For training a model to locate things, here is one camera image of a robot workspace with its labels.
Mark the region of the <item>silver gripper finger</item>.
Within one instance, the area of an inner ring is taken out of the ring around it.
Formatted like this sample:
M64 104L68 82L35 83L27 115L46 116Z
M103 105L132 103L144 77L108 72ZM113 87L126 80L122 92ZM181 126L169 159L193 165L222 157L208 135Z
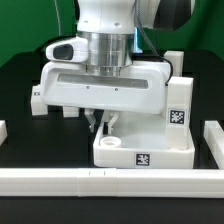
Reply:
M107 121L107 128L108 128L107 133L109 135L112 134L113 125L115 124L115 122L117 121L118 118L119 118L119 113L117 111L110 111L109 112L109 118L108 118L108 121Z
M89 129L91 132L95 131L96 118L94 116L94 109L85 109L84 110L85 117L89 122Z

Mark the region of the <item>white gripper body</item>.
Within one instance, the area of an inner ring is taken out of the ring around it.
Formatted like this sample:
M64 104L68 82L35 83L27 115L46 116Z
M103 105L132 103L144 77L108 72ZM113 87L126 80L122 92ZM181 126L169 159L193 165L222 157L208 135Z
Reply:
M159 114L165 107L170 65L162 61L133 61L129 66L93 73L85 65L89 41L71 38L46 48L40 95L44 103L122 112Z

